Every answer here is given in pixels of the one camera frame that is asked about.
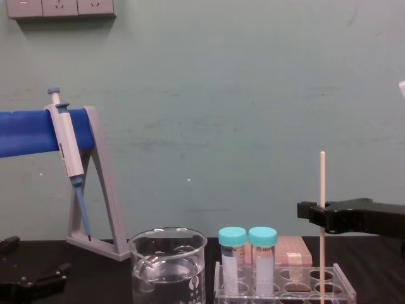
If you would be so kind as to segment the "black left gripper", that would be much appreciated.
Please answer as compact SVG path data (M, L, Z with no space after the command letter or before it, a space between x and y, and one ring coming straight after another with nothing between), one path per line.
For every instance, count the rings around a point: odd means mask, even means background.
M20 245L18 236L0 240L0 256L6 257L14 253ZM65 290L71 263L65 262L38 278L36 282L2 282L1 303L32 303Z

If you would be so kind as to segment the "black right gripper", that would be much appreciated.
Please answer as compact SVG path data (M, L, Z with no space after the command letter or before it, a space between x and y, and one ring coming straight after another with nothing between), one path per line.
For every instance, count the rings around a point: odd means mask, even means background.
M368 198L297 204L297 217L309 219L329 234L358 232L404 240L404 206L378 203Z

